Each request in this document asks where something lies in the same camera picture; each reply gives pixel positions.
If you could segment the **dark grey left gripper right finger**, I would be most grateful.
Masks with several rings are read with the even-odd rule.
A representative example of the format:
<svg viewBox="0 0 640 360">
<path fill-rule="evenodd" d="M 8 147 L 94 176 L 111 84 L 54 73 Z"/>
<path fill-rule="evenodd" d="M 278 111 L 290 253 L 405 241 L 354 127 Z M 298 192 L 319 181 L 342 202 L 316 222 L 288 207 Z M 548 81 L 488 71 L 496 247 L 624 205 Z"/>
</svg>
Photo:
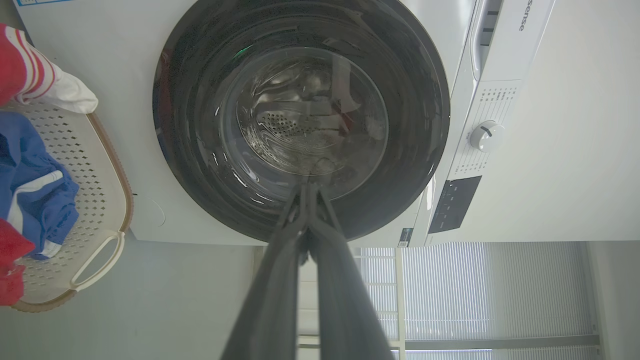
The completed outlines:
<svg viewBox="0 0 640 360">
<path fill-rule="evenodd" d="M 301 186 L 308 251 L 317 265 L 320 357 L 391 360 L 393 353 L 326 191 Z"/>
</svg>

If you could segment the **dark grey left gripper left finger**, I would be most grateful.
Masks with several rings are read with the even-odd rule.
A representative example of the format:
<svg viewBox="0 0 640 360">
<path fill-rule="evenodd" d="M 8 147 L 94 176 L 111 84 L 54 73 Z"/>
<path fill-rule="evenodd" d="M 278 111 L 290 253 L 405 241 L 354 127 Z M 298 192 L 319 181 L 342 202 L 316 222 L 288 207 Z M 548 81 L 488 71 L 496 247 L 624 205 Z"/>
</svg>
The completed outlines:
<svg viewBox="0 0 640 360">
<path fill-rule="evenodd" d="M 298 273 L 307 259 L 307 188 L 297 185 L 269 239 L 222 360 L 294 360 Z"/>
</svg>

